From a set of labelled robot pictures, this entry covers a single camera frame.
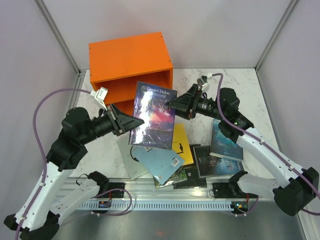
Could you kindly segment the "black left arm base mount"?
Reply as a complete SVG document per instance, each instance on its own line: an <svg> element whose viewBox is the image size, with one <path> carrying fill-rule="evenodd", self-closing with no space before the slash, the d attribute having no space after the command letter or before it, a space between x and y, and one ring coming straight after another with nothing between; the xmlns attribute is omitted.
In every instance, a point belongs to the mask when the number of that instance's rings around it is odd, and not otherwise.
<svg viewBox="0 0 320 240"><path fill-rule="evenodd" d="M126 184L124 182L109 182L100 187L98 198L115 199L123 198Z"/></svg>

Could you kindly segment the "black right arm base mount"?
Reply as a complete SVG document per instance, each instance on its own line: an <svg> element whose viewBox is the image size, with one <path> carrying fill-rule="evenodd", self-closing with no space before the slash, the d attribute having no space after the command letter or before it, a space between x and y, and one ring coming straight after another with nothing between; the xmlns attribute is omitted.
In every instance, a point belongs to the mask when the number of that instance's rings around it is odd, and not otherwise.
<svg viewBox="0 0 320 240"><path fill-rule="evenodd" d="M214 182L212 184L214 197L217 199L256 199L257 195L244 193L240 188L229 182Z"/></svg>

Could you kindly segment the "light blue paperback book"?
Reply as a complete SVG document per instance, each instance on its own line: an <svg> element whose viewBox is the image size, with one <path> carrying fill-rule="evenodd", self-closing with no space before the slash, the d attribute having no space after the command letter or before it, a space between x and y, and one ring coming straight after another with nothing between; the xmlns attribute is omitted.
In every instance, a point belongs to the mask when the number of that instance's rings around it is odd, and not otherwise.
<svg viewBox="0 0 320 240"><path fill-rule="evenodd" d="M136 147L132 151L136 158L150 174L163 185L185 161L173 150L161 148Z"/></svg>

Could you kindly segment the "yellow Little Prince book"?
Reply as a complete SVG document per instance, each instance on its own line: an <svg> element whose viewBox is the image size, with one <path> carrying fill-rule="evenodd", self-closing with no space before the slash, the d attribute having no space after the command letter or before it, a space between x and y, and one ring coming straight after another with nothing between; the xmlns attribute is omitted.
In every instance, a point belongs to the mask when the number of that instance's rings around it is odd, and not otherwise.
<svg viewBox="0 0 320 240"><path fill-rule="evenodd" d="M192 165L194 163L187 133L183 123L176 123L174 125L172 150L184 160L184 166Z"/></svg>

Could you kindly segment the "dark blue Robinson Crusoe book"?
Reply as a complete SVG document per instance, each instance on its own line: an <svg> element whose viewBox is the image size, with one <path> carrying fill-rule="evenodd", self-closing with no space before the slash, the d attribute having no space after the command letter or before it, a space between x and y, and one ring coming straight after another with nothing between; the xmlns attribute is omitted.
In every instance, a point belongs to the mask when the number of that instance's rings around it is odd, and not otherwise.
<svg viewBox="0 0 320 240"><path fill-rule="evenodd" d="M144 124L130 131L130 145L172 149L176 113L167 103L176 97L176 90L142 81L137 83L132 116Z"/></svg>

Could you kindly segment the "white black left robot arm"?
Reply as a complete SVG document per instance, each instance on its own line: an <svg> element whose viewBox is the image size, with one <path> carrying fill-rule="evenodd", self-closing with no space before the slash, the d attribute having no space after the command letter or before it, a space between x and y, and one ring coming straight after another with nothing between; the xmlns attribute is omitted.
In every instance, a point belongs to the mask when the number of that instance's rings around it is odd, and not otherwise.
<svg viewBox="0 0 320 240"><path fill-rule="evenodd" d="M144 121L111 104L94 118L89 117L85 108L74 107L67 112L61 124L62 130L45 157L46 168L36 187L20 211L4 220L10 230L16 231L16 239L50 240L62 222L82 203L108 196L111 192L109 179L94 171L70 194L54 201L61 186L87 154L86 144L109 133L120 136L144 124Z"/></svg>

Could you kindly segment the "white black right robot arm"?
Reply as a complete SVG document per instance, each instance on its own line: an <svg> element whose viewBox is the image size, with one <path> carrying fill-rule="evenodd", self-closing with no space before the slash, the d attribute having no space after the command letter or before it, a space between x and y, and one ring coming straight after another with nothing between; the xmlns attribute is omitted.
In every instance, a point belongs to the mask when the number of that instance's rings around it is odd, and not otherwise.
<svg viewBox="0 0 320 240"><path fill-rule="evenodd" d="M269 200L287 215L300 211L311 214L306 206L320 195L319 173L303 168L272 147L254 124L239 112L240 100L232 88L218 90L216 99L204 98L197 84L166 105L186 120L201 114L220 121L218 128L233 143L255 157L273 176L272 179L240 171L229 179L228 191L234 197L253 194Z"/></svg>

